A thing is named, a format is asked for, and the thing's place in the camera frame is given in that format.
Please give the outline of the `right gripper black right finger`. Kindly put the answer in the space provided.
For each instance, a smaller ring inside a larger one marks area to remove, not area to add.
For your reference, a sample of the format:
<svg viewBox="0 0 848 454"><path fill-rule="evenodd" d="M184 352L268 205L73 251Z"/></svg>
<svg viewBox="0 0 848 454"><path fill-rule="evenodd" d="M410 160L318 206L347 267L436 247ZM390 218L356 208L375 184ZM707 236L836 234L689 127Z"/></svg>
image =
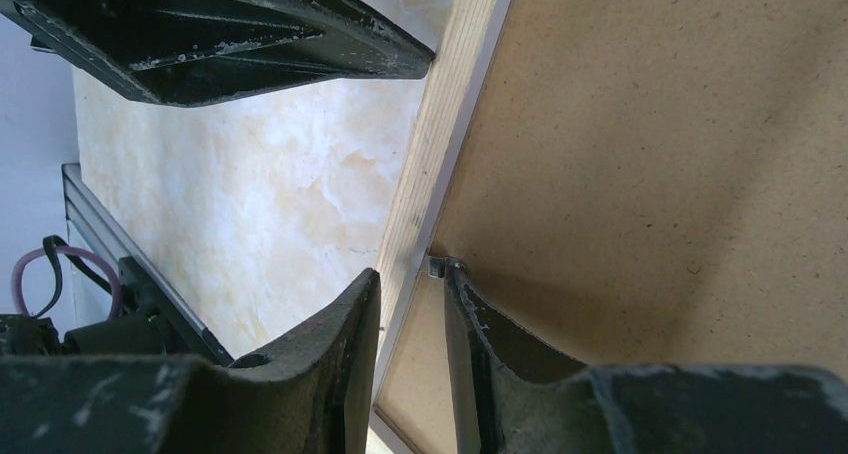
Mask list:
<svg viewBox="0 0 848 454"><path fill-rule="evenodd" d="M843 453L847 385L791 365L587 365L443 264L461 453Z"/></svg>

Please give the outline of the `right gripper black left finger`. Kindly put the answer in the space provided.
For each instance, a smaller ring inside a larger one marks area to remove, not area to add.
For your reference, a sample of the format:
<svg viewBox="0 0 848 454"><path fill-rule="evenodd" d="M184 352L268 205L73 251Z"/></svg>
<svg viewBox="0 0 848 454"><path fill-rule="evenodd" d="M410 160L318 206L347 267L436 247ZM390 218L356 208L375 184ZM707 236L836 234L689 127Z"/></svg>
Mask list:
<svg viewBox="0 0 848 454"><path fill-rule="evenodd" d="M5 453L362 453L380 276L227 367L198 355L13 356Z"/></svg>

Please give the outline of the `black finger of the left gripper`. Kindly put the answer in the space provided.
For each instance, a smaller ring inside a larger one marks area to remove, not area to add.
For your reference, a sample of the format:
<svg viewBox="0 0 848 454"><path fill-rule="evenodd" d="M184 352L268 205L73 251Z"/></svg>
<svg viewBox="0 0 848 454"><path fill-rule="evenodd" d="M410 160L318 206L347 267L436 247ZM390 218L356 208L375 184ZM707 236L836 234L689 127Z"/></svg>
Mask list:
<svg viewBox="0 0 848 454"><path fill-rule="evenodd" d="M124 98L202 107L335 79L423 78L434 52L361 0L1 0Z"/></svg>

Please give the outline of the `brown cardboard backing board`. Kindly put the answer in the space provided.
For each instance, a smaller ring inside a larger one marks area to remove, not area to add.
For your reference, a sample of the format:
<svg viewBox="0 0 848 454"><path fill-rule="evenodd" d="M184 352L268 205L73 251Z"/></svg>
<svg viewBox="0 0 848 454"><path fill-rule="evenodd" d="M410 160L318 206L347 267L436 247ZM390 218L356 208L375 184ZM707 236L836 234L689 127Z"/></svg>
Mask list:
<svg viewBox="0 0 848 454"><path fill-rule="evenodd" d="M431 242L593 364L847 373L847 0L511 0Z"/></svg>

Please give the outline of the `light wooden picture frame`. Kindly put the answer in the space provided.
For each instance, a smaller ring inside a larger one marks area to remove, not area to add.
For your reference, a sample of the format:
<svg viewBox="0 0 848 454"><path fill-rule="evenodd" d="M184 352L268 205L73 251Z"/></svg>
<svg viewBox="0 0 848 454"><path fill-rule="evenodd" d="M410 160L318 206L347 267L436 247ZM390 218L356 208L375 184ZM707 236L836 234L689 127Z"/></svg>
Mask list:
<svg viewBox="0 0 848 454"><path fill-rule="evenodd" d="M382 307L369 438L381 453L418 447L378 406L416 280L428 265L450 179L489 71L512 0L452 0L427 76L376 268Z"/></svg>

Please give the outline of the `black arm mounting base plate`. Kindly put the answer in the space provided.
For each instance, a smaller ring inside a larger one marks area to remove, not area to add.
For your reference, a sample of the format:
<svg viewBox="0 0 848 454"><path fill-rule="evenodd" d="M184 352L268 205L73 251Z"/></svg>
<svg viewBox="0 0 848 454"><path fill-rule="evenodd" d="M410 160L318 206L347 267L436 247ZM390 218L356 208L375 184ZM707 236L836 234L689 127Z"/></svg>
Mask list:
<svg viewBox="0 0 848 454"><path fill-rule="evenodd" d="M192 325L132 257L119 260L123 312L117 318L58 334L48 318L1 316L2 355L198 354L216 365L233 357L206 328Z"/></svg>

